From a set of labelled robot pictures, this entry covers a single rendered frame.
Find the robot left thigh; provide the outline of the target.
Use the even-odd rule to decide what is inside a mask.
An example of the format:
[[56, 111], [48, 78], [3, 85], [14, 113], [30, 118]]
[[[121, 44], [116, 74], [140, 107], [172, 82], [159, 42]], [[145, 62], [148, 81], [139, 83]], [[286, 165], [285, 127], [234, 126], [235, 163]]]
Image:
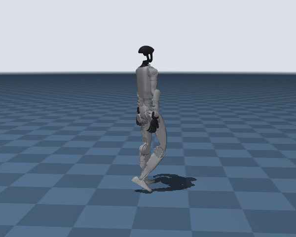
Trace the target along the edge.
[[148, 120], [142, 119], [140, 117], [140, 113], [137, 114], [137, 121], [139, 123], [142, 123], [141, 134], [143, 139], [143, 145], [141, 145], [140, 147], [140, 152], [143, 155], [147, 155], [150, 153], [150, 145], [151, 145], [151, 138], [152, 138], [152, 133], [147, 131], [149, 129], [150, 123]]

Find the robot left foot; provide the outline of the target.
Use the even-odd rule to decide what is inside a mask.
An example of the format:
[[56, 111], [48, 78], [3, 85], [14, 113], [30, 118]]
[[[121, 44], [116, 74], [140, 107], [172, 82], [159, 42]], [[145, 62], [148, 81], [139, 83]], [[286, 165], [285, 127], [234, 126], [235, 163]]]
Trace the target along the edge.
[[148, 181], [146, 181], [146, 184], [150, 184], [150, 183], [153, 183], [153, 182], [155, 182], [155, 180], [149, 180], [148, 179]]

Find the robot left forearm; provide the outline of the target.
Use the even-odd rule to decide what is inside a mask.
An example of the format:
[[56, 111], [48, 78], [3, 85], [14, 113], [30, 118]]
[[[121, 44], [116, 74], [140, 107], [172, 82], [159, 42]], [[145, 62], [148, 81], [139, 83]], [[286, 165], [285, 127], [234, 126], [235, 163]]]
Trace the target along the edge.
[[139, 107], [139, 109], [140, 109], [140, 107], [142, 107], [142, 103], [143, 103], [143, 101], [144, 101], [144, 98], [140, 98], [138, 92], [137, 92], [137, 97], [138, 97], [138, 107]]

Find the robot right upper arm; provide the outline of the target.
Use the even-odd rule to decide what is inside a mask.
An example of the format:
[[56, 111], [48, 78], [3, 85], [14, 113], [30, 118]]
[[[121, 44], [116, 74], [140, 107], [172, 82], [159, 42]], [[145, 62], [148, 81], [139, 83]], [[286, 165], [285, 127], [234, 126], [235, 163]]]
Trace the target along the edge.
[[158, 76], [158, 70], [155, 68], [148, 68], [148, 76], [150, 79], [150, 90], [151, 95], [153, 96], [154, 91], [157, 90], [157, 76]]

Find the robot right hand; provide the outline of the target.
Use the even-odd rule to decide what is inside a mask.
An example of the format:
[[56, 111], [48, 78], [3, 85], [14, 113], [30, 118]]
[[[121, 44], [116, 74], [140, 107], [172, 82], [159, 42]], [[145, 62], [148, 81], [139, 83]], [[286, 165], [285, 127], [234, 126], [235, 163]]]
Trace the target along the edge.
[[[159, 128], [158, 124], [158, 117], [154, 117], [154, 112], [152, 112], [152, 121], [150, 122], [149, 129], [147, 130], [148, 132], [155, 133], [156, 129]], [[150, 131], [149, 131], [150, 130]]]

